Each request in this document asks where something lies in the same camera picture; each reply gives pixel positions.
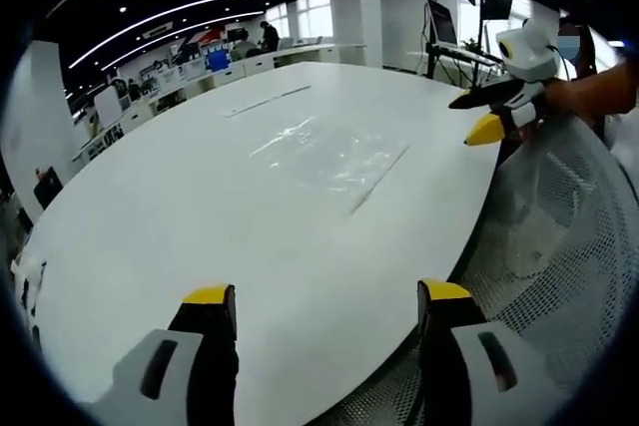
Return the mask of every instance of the white oval table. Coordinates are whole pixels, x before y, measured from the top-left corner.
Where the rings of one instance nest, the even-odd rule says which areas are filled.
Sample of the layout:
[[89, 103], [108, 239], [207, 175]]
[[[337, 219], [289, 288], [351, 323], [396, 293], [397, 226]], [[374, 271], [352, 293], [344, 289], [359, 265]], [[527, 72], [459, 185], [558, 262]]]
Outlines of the white oval table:
[[127, 135], [36, 224], [35, 317], [77, 400], [167, 328], [182, 299], [237, 288], [240, 425], [296, 425], [370, 375], [417, 322], [416, 283], [447, 279], [496, 145], [482, 109], [423, 78], [303, 63], [192, 99]]

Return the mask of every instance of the ceiling light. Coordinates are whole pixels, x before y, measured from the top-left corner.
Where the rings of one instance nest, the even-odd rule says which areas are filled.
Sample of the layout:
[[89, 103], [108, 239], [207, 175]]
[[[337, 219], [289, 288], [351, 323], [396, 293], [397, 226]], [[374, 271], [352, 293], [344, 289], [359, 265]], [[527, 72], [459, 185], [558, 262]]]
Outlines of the ceiling light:
[[262, 15], [262, 14], [264, 14], [264, 11], [263, 11], [263, 10], [260, 10], [260, 11], [258, 11], [258, 12], [248, 12], [248, 13], [246, 13], [246, 14], [236, 14], [236, 15], [232, 15], [232, 16], [230, 16], [230, 17], [222, 17], [222, 18], [220, 18], [220, 19], [214, 19], [214, 20], [209, 20], [209, 21], [207, 21], [207, 22], [202, 22], [201, 24], [192, 25], [191, 27], [185, 27], [184, 29], [180, 29], [180, 30], [178, 30], [177, 32], [174, 32], [173, 34], [167, 34], [167, 35], [164, 35], [164, 36], [159, 37], [159, 38], [157, 38], [157, 39], [155, 39], [155, 40], [152, 40], [151, 42], [146, 43], [145, 45], [143, 45], [143, 46], [141, 46], [141, 47], [138, 47], [138, 48], [136, 48], [136, 49], [133, 49], [133, 50], [132, 50], [131, 52], [129, 52], [128, 54], [124, 54], [122, 57], [120, 57], [120, 58], [118, 58], [118, 59], [114, 60], [114, 61], [113, 61], [113, 62], [111, 62], [109, 65], [106, 65], [106, 66], [105, 66], [105, 67], [103, 67], [101, 70], [104, 72], [105, 70], [107, 70], [107, 69], [109, 69], [110, 67], [114, 66], [115, 64], [119, 63], [121, 60], [126, 59], [126, 58], [127, 58], [127, 57], [129, 57], [130, 55], [133, 55], [133, 54], [135, 54], [136, 52], [141, 51], [142, 49], [146, 49], [146, 48], [148, 48], [150, 45], [155, 44], [156, 42], [160, 42], [160, 41], [162, 41], [162, 40], [166, 40], [166, 39], [168, 39], [169, 37], [171, 37], [172, 35], [175, 35], [175, 34], [181, 34], [182, 32], [186, 32], [187, 30], [191, 30], [191, 29], [195, 29], [195, 28], [198, 28], [198, 27], [202, 27], [203, 25], [211, 24], [211, 23], [214, 23], [214, 22], [223, 22], [223, 21], [225, 21], [225, 20], [235, 19], [236, 17], [250, 17], [250, 16]]
[[95, 51], [97, 51], [98, 49], [104, 47], [105, 45], [107, 45], [109, 42], [111, 42], [112, 40], [117, 39], [118, 37], [120, 37], [123, 34], [126, 34], [127, 32], [140, 27], [141, 25], [146, 24], [147, 22], [151, 22], [153, 20], [159, 19], [160, 17], [164, 17], [165, 15], [169, 15], [169, 14], [173, 14], [175, 12], [179, 12], [180, 10], [184, 10], [184, 9], [188, 9], [190, 7], [195, 7], [196, 5], [202, 5], [202, 4], [207, 4], [209, 2], [217, 2], [218, 0], [199, 0], [197, 2], [192, 2], [190, 4], [185, 4], [185, 5], [181, 5], [180, 7], [176, 7], [170, 10], [166, 10], [164, 12], [160, 12], [159, 14], [156, 15], [152, 15], [151, 17], [141, 20], [140, 22], [130, 25], [129, 27], [127, 27], [126, 29], [121, 30], [120, 32], [113, 34], [111, 37], [109, 37], [108, 39], [103, 40], [102, 42], [100, 42], [98, 45], [96, 45], [95, 47], [93, 47], [91, 50], [89, 50], [88, 52], [84, 53], [81, 57], [79, 57], [78, 59], [76, 59], [73, 64], [71, 64], [69, 66], [70, 69], [73, 69], [76, 65], [78, 65], [80, 62], [82, 62], [84, 59], [86, 59], [87, 57], [89, 57], [91, 54], [93, 54]]

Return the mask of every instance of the table surface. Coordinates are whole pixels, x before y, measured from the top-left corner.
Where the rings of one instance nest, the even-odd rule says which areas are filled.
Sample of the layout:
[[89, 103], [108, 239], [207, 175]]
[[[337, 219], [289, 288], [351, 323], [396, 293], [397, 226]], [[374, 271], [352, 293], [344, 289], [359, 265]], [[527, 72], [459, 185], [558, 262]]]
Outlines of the table surface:
[[498, 147], [463, 143], [485, 112], [449, 111], [458, 92], [299, 63], [194, 98], [95, 159], [25, 248], [48, 261], [35, 322], [71, 396], [97, 400], [187, 294], [229, 282], [238, 424], [335, 405], [416, 325], [417, 281], [448, 278], [477, 221]]

